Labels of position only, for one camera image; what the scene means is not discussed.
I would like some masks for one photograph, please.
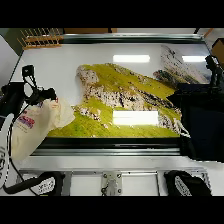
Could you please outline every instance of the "metal bracket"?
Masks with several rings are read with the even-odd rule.
[[[119,196],[122,194],[122,174],[121,172],[103,172],[102,196]]]

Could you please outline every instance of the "rocky mountain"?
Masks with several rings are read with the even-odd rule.
[[[172,137],[173,118],[180,111],[166,99],[174,89],[115,64],[81,65],[77,76],[84,87],[83,103],[74,106],[76,119],[49,136]],[[159,126],[113,125],[113,110],[158,110]]]
[[[185,63],[182,54],[162,45],[161,64],[163,69],[153,73],[160,81],[176,88],[178,83],[209,83],[209,80],[192,64]]]

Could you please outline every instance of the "brown box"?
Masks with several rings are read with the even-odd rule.
[[[224,38],[218,38],[216,42],[212,45],[212,54],[216,56],[221,64],[222,68],[224,67]]]
[[[117,28],[110,28],[112,33],[117,32]],[[64,28],[65,34],[100,34],[109,33],[109,28]]]

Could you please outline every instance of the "cable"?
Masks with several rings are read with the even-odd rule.
[[[12,139],[12,127],[15,123],[15,121],[17,120],[17,118],[26,110],[26,108],[29,106],[29,104],[19,113],[18,116],[16,116],[15,118],[13,118],[12,123],[9,127],[9,131],[8,131],[8,136],[7,136],[7,146],[8,146],[8,153],[9,153],[9,162],[11,163],[13,169],[16,171],[16,173],[18,174],[18,176],[20,177],[20,179],[22,180],[22,182],[24,182],[25,180],[23,179],[23,176],[21,175],[21,173],[17,170],[16,166],[14,165],[12,158],[11,158],[11,139]],[[39,194],[35,193],[31,188],[29,188],[29,190],[35,195],[35,196],[40,196]]]

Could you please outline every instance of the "plastic bag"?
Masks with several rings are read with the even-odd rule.
[[[16,120],[12,130],[12,158],[23,160],[31,155],[48,132],[62,128],[75,119],[74,112],[64,99],[44,100],[29,106]]]

